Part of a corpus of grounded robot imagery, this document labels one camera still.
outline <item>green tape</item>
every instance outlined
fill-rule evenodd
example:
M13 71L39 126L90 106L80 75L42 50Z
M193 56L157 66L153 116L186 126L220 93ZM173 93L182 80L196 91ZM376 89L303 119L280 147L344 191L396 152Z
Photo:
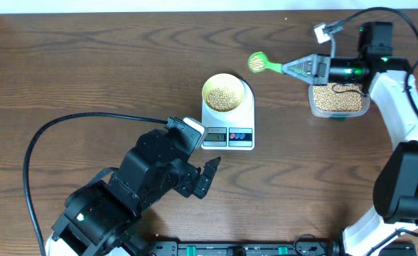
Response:
M195 246L187 246L187 256L196 256L196 247Z
M288 247L279 247L279 255L288 255Z

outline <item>plastic container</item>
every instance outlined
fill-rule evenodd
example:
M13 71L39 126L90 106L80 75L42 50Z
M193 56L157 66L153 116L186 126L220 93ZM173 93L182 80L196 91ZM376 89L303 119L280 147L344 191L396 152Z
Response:
M217 87L229 87L233 92L235 92L236 97L240 102L239 105L235 109L226 112L219 112L210 108L206 102L207 97L209 92ZM247 90L250 90L248 85L239 78L236 78L234 75L214 75L209 78L203 86L203 90L201 92L201 96L203 97L203 107L205 107L212 116L221 121L234 122L236 119L244 117L252 107L253 96L252 93L247 93Z
M368 95L367 97L361 97L361 103L362 103L363 108L359 111L353 111L353 112L325 111L316 106L315 99L314 99L314 86L310 85L309 86L309 102L310 102L311 113L315 117L324 117L324 118L359 117L367 112L370 106L370 96Z

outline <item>green spoon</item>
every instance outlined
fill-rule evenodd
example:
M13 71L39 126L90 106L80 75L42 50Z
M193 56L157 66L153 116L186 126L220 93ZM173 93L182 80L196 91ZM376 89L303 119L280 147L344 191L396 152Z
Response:
M249 69L254 73L262 72L269 68L270 70L283 74L283 64L269 62L266 54L264 54L263 52L253 53L249 57L248 65Z

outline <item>clear container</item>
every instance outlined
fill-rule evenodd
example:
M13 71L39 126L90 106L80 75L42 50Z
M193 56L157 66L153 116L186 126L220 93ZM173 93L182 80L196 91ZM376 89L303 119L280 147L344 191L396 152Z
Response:
M365 114L370 106L370 96L367 95L367 97L361 97L361 103L363 108L359 111L353 111L353 112L333 112L333 111L325 111L320 109L319 107L316 106L315 104L315 99L314 99L314 86L310 85L309 86L309 102L310 102L310 108L311 108L311 113L315 116L315 117L324 117L324 118L329 118L329 117L359 117L363 114Z

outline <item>digital scale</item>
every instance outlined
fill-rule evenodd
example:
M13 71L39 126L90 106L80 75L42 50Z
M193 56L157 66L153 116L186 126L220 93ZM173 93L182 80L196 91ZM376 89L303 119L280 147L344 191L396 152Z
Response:
M202 147L219 150L252 150L254 148L254 97L244 85L244 98L230 114L214 112L204 103L202 123L208 128Z

